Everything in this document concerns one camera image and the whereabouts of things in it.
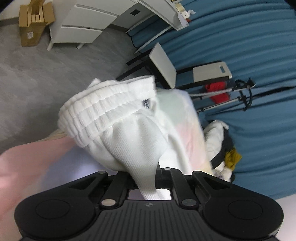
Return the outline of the white knit sweatpants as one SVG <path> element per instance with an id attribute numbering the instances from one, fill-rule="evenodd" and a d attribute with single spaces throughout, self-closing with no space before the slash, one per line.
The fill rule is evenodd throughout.
<path id="1" fill-rule="evenodd" d="M 97 162 L 129 173 L 146 200 L 162 200 L 155 176 L 168 143 L 144 101 L 155 97 L 153 76 L 95 79 L 59 111 L 58 127 Z"/>

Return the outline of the white and black clothes pile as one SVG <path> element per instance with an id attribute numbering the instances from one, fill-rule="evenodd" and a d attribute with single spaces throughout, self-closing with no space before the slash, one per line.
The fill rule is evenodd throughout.
<path id="1" fill-rule="evenodd" d="M 226 152 L 235 148 L 229 135 L 229 126 L 220 120 L 215 120 L 204 129 L 207 158 L 212 166 L 215 177 L 227 182 L 234 182 L 234 171 L 225 166 Z"/>

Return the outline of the mustard yellow garment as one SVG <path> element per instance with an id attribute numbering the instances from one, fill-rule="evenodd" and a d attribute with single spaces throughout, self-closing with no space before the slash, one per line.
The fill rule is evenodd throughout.
<path id="1" fill-rule="evenodd" d="M 224 162 L 225 166 L 232 171 L 234 171 L 236 164 L 242 159 L 241 154 L 239 154 L 236 148 L 232 148 L 230 151 L 226 152 Z"/>

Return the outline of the pastel tie-dye duvet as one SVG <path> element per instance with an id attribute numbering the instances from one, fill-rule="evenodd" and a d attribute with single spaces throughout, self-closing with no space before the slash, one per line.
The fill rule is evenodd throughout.
<path id="1" fill-rule="evenodd" d="M 158 90 L 149 108 L 165 130 L 167 146 L 159 165 L 191 174 L 212 174 L 204 133 L 189 94 L 181 90 Z M 33 194 L 65 184 L 95 171 L 114 173 L 109 150 L 100 140 L 79 147 L 56 131 L 46 140 L 24 144 L 1 154 L 1 240 L 19 240 L 14 220 L 18 203 Z"/>

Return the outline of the red cloth on chair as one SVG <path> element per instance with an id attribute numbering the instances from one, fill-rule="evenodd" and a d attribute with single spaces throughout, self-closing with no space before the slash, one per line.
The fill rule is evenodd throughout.
<path id="1" fill-rule="evenodd" d="M 226 88 L 227 88 L 226 82 L 216 82 L 216 83 L 210 83 L 210 84 L 205 85 L 205 89 L 208 93 L 218 92 L 220 90 L 226 90 Z M 230 95 L 227 92 L 225 92 L 225 93 L 214 95 L 214 96 L 210 97 L 210 99 L 215 104 L 219 104 L 222 102 L 229 101 Z"/>

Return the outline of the garment steamer stand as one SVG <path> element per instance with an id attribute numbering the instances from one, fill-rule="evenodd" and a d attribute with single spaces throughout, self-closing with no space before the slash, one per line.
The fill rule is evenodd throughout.
<path id="1" fill-rule="evenodd" d="M 206 93 L 189 94 L 192 101 L 211 99 L 213 105 L 201 107 L 197 113 L 205 112 L 215 108 L 233 104 L 236 102 L 243 103 L 243 111 L 249 109 L 253 102 L 252 89 L 255 87 L 255 82 L 249 78 L 247 81 L 235 80 L 234 86 L 223 90 L 216 90 Z"/>

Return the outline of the white tissue box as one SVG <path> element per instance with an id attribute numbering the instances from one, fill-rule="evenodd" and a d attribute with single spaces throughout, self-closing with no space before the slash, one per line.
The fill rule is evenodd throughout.
<path id="1" fill-rule="evenodd" d="M 185 8 L 183 7 L 183 5 L 180 2 L 175 3 L 175 8 L 176 8 L 177 12 L 183 16 L 183 18 L 188 19 L 190 17 L 190 13 L 185 10 Z"/>

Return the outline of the white dressing table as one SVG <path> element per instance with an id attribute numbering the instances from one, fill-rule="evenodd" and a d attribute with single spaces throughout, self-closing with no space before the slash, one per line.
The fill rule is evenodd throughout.
<path id="1" fill-rule="evenodd" d="M 170 28 L 181 30 L 189 25 L 177 12 L 175 3 L 180 1 L 53 1 L 55 22 L 50 25 L 54 44 L 76 43 L 77 49 L 91 44 L 110 25 L 128 29 L 138 26 L 156 15 L 168 23 Z"/>

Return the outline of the cardboard box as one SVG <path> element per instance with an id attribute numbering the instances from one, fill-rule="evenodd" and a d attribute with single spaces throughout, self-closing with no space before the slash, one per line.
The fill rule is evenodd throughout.
<path id="1" fill-rule="evenodd" d="M 55 22 L 52 2 L 30 1 L 21 5 L 18 17 L 22 47 L 36 46 L 45 27 Z"/>

